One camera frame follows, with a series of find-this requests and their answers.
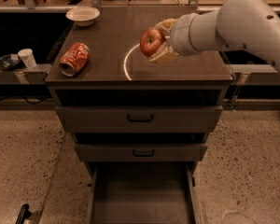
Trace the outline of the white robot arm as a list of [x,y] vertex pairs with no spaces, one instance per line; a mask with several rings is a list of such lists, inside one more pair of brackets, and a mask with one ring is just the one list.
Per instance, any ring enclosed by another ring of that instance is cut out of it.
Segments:
[[216,11],[164,20],[156,28],[169,40],[148,57],[152,63],[208,50],[244,50],[280,74],[280,18],[262,0],[228,0]]

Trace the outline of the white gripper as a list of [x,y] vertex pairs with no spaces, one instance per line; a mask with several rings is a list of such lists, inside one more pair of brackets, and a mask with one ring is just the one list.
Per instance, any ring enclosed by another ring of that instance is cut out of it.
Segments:
[[154,28],[164,35],[170,35],[170,45],[164,42],[148,59],[151,63],[166,63],[174,61],[178,54],[190,56],[197,53],[190,40],[190,26],[197,13],[183,15],[178,19],[166,19],[158,22]]

